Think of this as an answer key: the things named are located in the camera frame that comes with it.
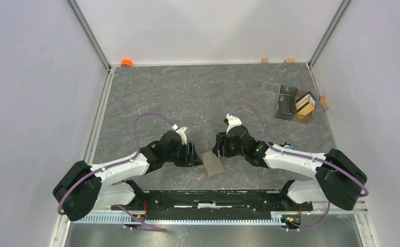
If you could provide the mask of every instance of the white wall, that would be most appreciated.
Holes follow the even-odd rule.
[[[381,246],[400,246],[400,1],[352,1],[319,61],[338,148],[368,175]]]
[[[77,0],[112,64],[307,62],[341,0]]]
[[[66,1],[0,1],[0,246],[48,245],[104,77]]]

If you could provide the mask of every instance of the wooden cube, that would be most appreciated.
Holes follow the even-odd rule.
[[[327,105],[327,102],[325,101],[325,95],[320,96],[320,103],[323,110],[327,110],[329,108],[329,105]]]
[[[295,59],[294,58],[287,58],[287,59],[285,59],[285,63],[295,63]]]

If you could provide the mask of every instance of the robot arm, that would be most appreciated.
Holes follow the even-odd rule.
[[[256,141],[250,136],[239,118],[227,115],[225,123],[229,125],[227,132],[217,135],[216,145],[212,150],[217,157],[240,155],[256,167],[284,169],[311,178],[312,180],[308,181],[290,180],[286,183],[281,192],[292,201],[288,203],[301,204],[327,199],[342,209],[353,209],[361,188],[322,162],[329,161],[335,164],[365,184],[367,176],[341,151],[331,149],[327,154],[306,153],[286,149],[273,143],[269,143],[273,147],[269,148],[264,141]]]
[[[123,180],[155,171],[165,162],[173,162],[179,167],[202,164],[195,153],[194,143],[187,141],[186,130],[186,127],[182,127],[168,131],[159,141],[141,148],[139,155],[132,162],[127,162],[127,160],[135,153],[103,164],[88,165],[85,161],[76,162],[54,188],[53,195],[58,202],[61,202],[67,191],[77,181],[101,169],[101,172],[85,179],[67,195],[62,209],[69,220],[79,220],[96,208],[129,204],[135,197],[135,192]]]

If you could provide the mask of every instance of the gray marble floor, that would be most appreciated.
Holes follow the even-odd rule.
[[[279,85],[315,90],[305,64],[195,65],[117,68],[104,114],[94,163],[121,158],[136,150],[133,123],[139,114],[160,112],[179,127],[190,129],[199,154],[210,151],[223,119],[231,109],[248,102],[257,107],[268,140],[291,142],[295,149],[328,152],[334,147],[328,123],[319,104],[308,124],[277,119],[272,109]],[[252,136],[262,139],[257,117],[240,109],[239,117]],[[138,125],[141,145],[157,140],[169,125],[156,116]],[[160,170],[134,180],[142,189],[281,188],[289,179],[307,178],[285,170],[256,168],[242,157],[222,160],[225,172],[209,177],[203,168],[179,168],[165,164]]]

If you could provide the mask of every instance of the red wire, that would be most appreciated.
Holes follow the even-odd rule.
[[[147,219],[147,200],[144,200],[144,218]]]
[[[298,204],[298,213],[297,217],[299,217],[303,213],[303,209],[301,208],[301,204]]]

